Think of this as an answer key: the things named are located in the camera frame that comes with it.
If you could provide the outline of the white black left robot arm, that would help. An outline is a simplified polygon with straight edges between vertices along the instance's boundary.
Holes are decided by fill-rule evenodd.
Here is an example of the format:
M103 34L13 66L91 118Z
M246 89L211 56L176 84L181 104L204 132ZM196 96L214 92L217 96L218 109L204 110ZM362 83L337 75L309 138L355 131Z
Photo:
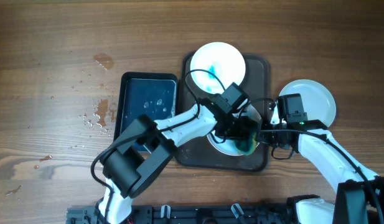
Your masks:
M105 196L98 209L107 223L121 223L131 214L131 205L162 172L177 148L208 135L217 120L205 106L165 120L142 115L103 151L97 161L103 165Z

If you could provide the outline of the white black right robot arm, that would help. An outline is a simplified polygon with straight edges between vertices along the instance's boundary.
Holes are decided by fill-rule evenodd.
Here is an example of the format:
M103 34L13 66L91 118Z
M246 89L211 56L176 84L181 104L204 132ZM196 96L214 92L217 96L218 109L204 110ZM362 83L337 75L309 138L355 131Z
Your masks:
M335 203L316 196L294 197L296 223L384 223L384 177L354 159L321 121L263 126L256 140L274 148L290 146L336 192Z

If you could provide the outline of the green yellow scrub sponge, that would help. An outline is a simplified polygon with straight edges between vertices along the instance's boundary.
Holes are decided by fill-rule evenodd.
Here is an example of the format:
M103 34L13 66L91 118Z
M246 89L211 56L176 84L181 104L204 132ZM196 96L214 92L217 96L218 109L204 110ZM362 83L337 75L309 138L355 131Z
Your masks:
M249 156L258 145L256 136L261 129L261 123L247 116L238 119L239 139L235 142L236 151L242 155Z

